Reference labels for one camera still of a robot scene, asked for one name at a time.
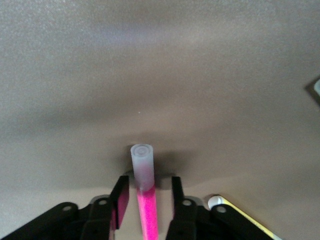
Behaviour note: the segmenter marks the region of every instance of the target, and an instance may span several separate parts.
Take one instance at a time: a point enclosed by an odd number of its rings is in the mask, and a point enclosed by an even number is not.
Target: black plastic part
[[[224,208],[225,212],[219,212],[217,210],[219,207]],[[270,236],[229,205],[216,205],[211,209],[211,214],[227,225],[230,231],[238,238],[245,240],[272,240]]]
[[[2,240],[113,240],[129,201],[129,177],[121,176],[109,197],[78,209],[60,203]]]
[[[115,209],[116,229],[119,229],[129,202],[129,176],[119,178],[110,194],[110,199]]]
[[[185,198],[181,179],[172,177],[174,216],[166,240],[271,240],[266,233],[229,205],[207,210]]]
[[[61,237],[64,225],[78,217],[78,206],[63,202],[46,211],[26,225],[18,228],[2,240],[57,239]]]
[[[173,197],[173,207],[176,209],[183,199],[185,198],[184,190],[182,188],[181,178],[178,176],[173,176],[171,178],[172,183],[172,197]]]

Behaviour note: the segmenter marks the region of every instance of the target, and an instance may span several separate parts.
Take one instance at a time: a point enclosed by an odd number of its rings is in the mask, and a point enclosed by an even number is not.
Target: tube cap
[[[314,85],[314,90],[316,91],[317,94],[320,96],[320,80],[318,80],[315,85]]]
[[[149,144],[136,144],[130,151],[136,187],[148,191],[155,184],[154,150]]]

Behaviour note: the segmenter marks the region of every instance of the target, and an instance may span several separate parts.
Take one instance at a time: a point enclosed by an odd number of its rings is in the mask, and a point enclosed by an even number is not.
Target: gray wall
[[[86,206],[149,143],[162,183],[220,193],[287,240],[320,235],[320,1],[2,0],[0,237]],[[117,240],[142,238],[135,189]]]

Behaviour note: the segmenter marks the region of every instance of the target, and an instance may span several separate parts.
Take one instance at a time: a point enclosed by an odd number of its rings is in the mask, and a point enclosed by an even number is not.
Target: white object
[[[150,190],[155,184],[154,150],[149,144],[131,147],[131,157],[135,184],[141,191]]]
[[[210,209],[212,209],[216,205],[225,204],[224,198],[222,196],[216,195],[209,199],[208,206]]]
[[[320,96],[320,80],[318,80],[315,85],[314,85],[314,90],[316,91],[316,93]]]

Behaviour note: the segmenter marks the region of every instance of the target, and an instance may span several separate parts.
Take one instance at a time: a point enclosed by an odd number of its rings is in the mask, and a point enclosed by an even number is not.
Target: yellow object
[[[282,240],[280,237],[278,237],[277,235],[275,235],[273,232],[271,232],[269,229],[267,229],[266,227],[264,227],[263,225],[261,225],[259,222],[257,222],[256,220],[254,220],[252,217],[250,217],[248,214],[246,214],[245,212],[243,212],[242,210],[240,210],[239,208],[237,208],[235,205],[233,205],[231,202],[229,202],[228,200],[226,200],[224,197],[220,196],[220,195],[215,195],[213,197],[211,197],[208,201],[208,205],[209,208],[211,209],[213,206],[215,205],[219,205],[219,204],[225,204],[225,205],[229,205],[230,207],[232,207],[233,209],[235,209],[238,213],[240,213],[242,216],[244,216],[246,219],[248,219],[251,223],[253,223],[254,225],[256,225],[261,231],[263,231],[265,234],[267,234],[270,238],[274,239],[274,240]]]

